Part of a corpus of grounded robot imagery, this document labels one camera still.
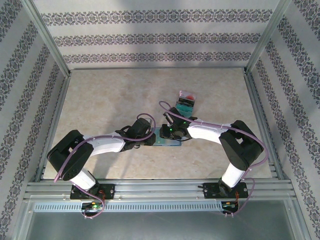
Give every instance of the marble-patterned surface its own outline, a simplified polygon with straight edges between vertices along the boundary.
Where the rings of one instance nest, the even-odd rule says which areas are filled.
[[[140,113],[152,114],[160,126],[165,119],[158,102],[174,106],[179,90],[196,94],[194,116],[215,123],[242,120],[260,137],[240,68],[74,70],[53,146],[73,129],[84,135],[108,134],[132,125]],[[193,139],[181,147],[100,154],[85,167],[96,178],[220,178],[228,164],[220,144]],[[44,178],[55,175],[48,163]],[[268,163],[248,176],[272,177]]]

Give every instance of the patterned wallpaper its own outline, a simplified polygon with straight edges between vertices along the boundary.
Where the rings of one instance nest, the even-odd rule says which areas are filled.
[[[252,71],[259,101],[311,239],[320,239],[320,8],[291,2]]]
[[[19,0],[0,1],[0,240],[11,239],[64,76]]]
[[[244,67],[279,0],[34,0],[70,69]]]

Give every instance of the black mounting plate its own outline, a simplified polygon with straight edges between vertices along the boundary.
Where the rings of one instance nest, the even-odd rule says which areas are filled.
[[[114,199],[115,186],[116,185],[114,185],[114,184],[100,184],[99,185],[99,190],[103,190],[106,200]],[[97,197],[102,199],[103,198],[102,193],[98,193]],[[83,200],[83,199],[95,200],[95,198],[80,191],[74,185],[72,185],[72,188],[71,188],[70,199],[71,200]]]
[[[235,199],[236,192],[239,193],[240,199],[246,199],[248,197],[248,189],[245,182],[239,182],[228,196],[220,194],[218,182],[205,182],[202,186],[205,199]]]

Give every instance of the purple cable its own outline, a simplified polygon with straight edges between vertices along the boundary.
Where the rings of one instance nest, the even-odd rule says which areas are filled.
[[[155,130],[156,130],[156,120],[154,119],[153,116],[151,116],[151,115],[148,114],[148,113],[140,113],[138,116],[136,116],[136,119],[138,119],[138,118],[139,118],[140,116],[142,116],[142,115],[146,115],[146,116],[150,117],[150,118],[152,119],[152,121],[153,121],[153,129],[152,129],[151,133],[150,133],[148,136],[145,136],[145,137],[142,137],[142,138],[129,138],[129,137],[122,137],[122,136],[99,135],[99,136],[94,136],[94,137],[90,137],[90,138],[88,138],[88,139],[86,139],[86,140],[83,140],[83,141],[80,142],[77,146],[75,146],[75,148],[72,150],[72,152],[70,152],[69,156],[66,158],[66,160],[65,160],[64,163],[62,164],[60,170],[59,170],[58,173],[56,174],[53,182],[54,182],[54,183],[57,182],[57,180],[58,180],[59,177],[61,176],[62,172],[64,171],[67,163],[70,161],[72,155],[75,154],[75,152],[76,152],[83,144],[85,144],[85,143],[87,143],[87,142],[89,142],[89,141],[91,141],[91,140],[94,140],[94,139],[114,138],[114,139],[122,139],[122,140],[139,142],[139,141],[143,141],[143,140],[146,140],[146,139],[150,138],[150,137],[152,136],[152,134],[155,133]],[[99,198],[99,197],[97,197],[97,196],[95,196],[95,195],[87,192],[86,190],[82,189],[81,187],[79,187],[79,186],[76,185],[76,184],[75,184],[74,186],[77,187],[80,191],[82,191],[82,192],[84,192],[85,194],[87,194],[87,195],[89,195],[89,196],[91,196],[91,197],[99,200],[99,201],[102,203],[102,208],[101,208],[101,210],[100,210],[99,212],[97,212],[95,215],[93,215],[93,216],[87,216],[86,213],[84,212],[83,215],[84,215],[85,218],[93,219],[93,218],[97,217],[98,215],[100,215],[100,214],[104,211],[104,209],[105,209],[105,202],[104,202],[101,198]]]
[[[249,198],[251,197],[251,195],[252,195],[252,193],[253,193],[253,191],[254,191],[255,185],[256,185],[256,182],[255,182],[255,180],[254,180],[253,178],[251,178],[251,177],[244,178],[244,177],[248,174],[249,171],[252,170],[252,168],[257,167],[257,166],[260,166],[260,165],[264,164],[264,163],[268,160],[268,158],[269,158],[269,151],[268,151],[266,145],[265,145],[260,139],[258,139],[256,136],[253,136],[252,134],[247,133],[246,131],[243,131],[243,130],[240,130],[240,129],[237,129],[237,128],[234,128],[234,127],[231,127],[231,126],[224,126],[224,125],[219,125],[219,124],[214,124],[214,123],[208,123],[208,122],[200,122],[200,121],[190,120],[190,119],[188,119],[188,118],[186,118],[186,117],[180,116],[180,115],[178,115],[178,114],[175,114],[175,113],[169,111],[169,110],[166,109],[164,106],[162,106],[162,103],[168,105],[169,108],[171,108],[170,104],[167,103],[166,101],[159,101],[159,105],[160,105],[161,108],[163,108],[167,113],[169,113],[169,114],[171,114],[171,115],[173,115],[173,116],[175,116],[175,117],[177,117],[177,118],[183,119],[183,120],[188,121],[188,122],[191,122],[191,123],[199,124],[199,125],[212,126],[212,127],[215,127],[215,128],[222,128],[222,129],[230,129],[230,130],[235,131],[236,133],[242,133],[242,134],[248,136],[249,138],[252,138],[253,140],[255,140],[256,142],[258,142],[258,143],[263,147],[263,150],[265,151],[265,157],[264,157],[264,159],[261,160],[260,162],[256,163],[256,164],[251,165],[251,166],[244,172],[244,174],[243,174],[242,177],[241,177],[243,180],[247,180],[247,179],[252,180],[253,185],[252,185],[251,191],[250,191],[248,197],[246,198],[245,202],[243,203],[243,205],[240,207],[240,209],[238,209],[238,211],[236,211],[235,213],[232,214],[232,216],[237,215],[237,214],[244,208],[244,206],[247,204],[247,202],[249,201]]]

